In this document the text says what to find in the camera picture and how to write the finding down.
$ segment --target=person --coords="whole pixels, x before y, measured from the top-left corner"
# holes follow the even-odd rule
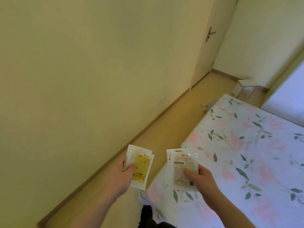
[[[100,228],[111,205],[130,187],[132,174],[136,166],[133,163],[126,171],[123,171],[125,160],[126,156],[123,155],[112,168],[111,177],[107,178],[104,191],[90,208],[82,211],[75,218],[71,228]],[[184,174],[194,181],[204,201],[219,216],[225,228],[255,228],[245,214],[223,195],[210,170],[199,165],[199,174],[195,174],[186,168],[184,169]],[[156,224],[151,221],[153,221],[151,207],[144,206],[139,224],[140,228],[174,227],[165,222]]]

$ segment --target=hand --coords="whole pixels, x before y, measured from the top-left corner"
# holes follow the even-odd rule
[[[222,192],[219,190],[210,170],[199,164],[199,174],[184,168],[184,175],[194,181],[195,187],[202,194],[204,201],[211,209],[215,210],[214,200],[218,199]]]
[[[123,171],[125,160],[126,155],[123,155],[108,174],[105,191],[112,195],[115,200],[123,195],[130,187],[132,174],[136,168],[136,165],[133,163],[126,171]]]

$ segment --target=floral bedsheet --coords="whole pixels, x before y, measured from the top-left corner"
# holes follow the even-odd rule
[[[199,152],[199,163],[256,227],[304,226],[303,127],[223,95],[181,147]],[[166,164],[147,190],[156,222],[224,227],[199,193],[173,190],[167,174]]]

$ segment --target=door handle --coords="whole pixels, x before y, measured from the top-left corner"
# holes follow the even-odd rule
[[[212,34],[215,34],[216,32],[214,31],[214,32],[211,32],[211,26],[210,26],[210,28],[209,28],[209,31],[208,31],[208,34],[207,34],[207,38],[206,38],[206,42],[208,41],[208,39],[210,38],[210,35],[212,35]]]

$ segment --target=packet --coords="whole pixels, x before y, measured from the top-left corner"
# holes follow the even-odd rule
[[[136,169],[132,175],[131,186],[146,190],[147,179],[149,171],[154,159],[151,150],[144,149],[138,146],[129,145],[126,161],[124,163],[124,171],[127,170],[129,165],[135,163]]]
[[[198,156],[198,153],[189,152],[186,148],[167,150],[167,161],[170,163],[174,189],[198,191],[194,182],[183,172],[183,169],[187,168],[194,173],[199,173]]]

